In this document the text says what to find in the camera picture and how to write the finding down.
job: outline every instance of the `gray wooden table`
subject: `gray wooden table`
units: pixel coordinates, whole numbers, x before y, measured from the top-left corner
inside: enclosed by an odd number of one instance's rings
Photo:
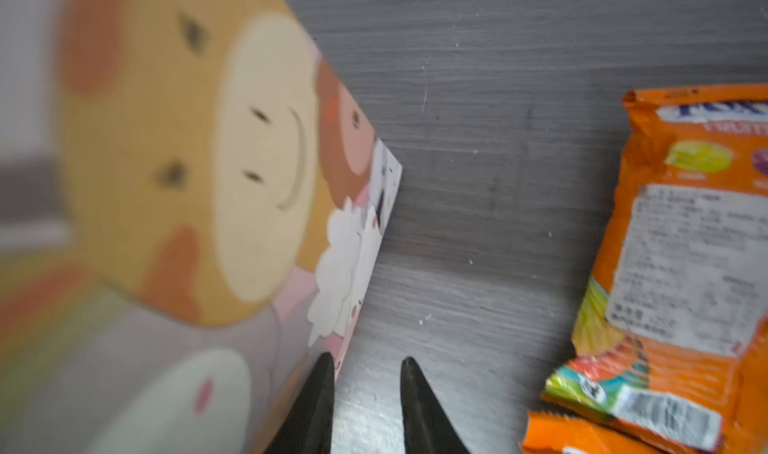
[[[611,210],[631,87],[768,81],[768,0],[288,0],[405,167],[334,452],[402,452],[416,357],[475,454],[517,452]]]

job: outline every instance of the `cartoon giraffe face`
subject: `cartoon giraffe face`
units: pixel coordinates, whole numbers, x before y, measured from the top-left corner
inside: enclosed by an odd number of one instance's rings
[[[84,263],[192,323],[279,291],[317,171],[311,40],[282,0],[67,0],[62,187]]]

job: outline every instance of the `barcode label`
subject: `barcode label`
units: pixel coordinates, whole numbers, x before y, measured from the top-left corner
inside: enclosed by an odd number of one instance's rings
[[[723,417],[695,402],[666,392],[622,386],[610,413],[671,440],[711,451]]]

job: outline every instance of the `cartoon mouth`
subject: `cartoon mouth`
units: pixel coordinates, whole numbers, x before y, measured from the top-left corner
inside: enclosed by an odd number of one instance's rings
[[[296,199],[299,197],[299,190],[301,190],[302,180],[304,180],[304,169],[306,168],[306,139],[304,133],[304,126],[301,122],[299,114],[295,110],[290,109],[290,113],[293,115],[293,119],[296,120],[296,129],[299,135],[299,162],[296,164],[296,177],[293,178],[293,185],[288,192],[288,197],[283,202],[277,204],[277,208],[280,210],[291,209]]]

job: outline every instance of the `white label sticker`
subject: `white label sticker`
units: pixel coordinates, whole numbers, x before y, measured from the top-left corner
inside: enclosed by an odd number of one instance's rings
[[[723,417],[713,410],[667,392],[621,386],[610,413],[669,439],[711,451]]]
[[[768,199],[649,185],[632,218],[606,319],[630,333],[740,357],[768,309]]]

